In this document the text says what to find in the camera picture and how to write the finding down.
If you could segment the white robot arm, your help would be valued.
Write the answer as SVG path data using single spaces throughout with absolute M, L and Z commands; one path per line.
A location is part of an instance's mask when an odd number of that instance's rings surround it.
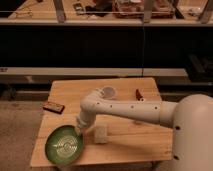
M 80 103 L 77 127 L 89 128 L 98 114 L 173 128 L 171 171 L 213 171 L 213 98 L 190 95 L 179 102 L 106 100 L 98 92 Z

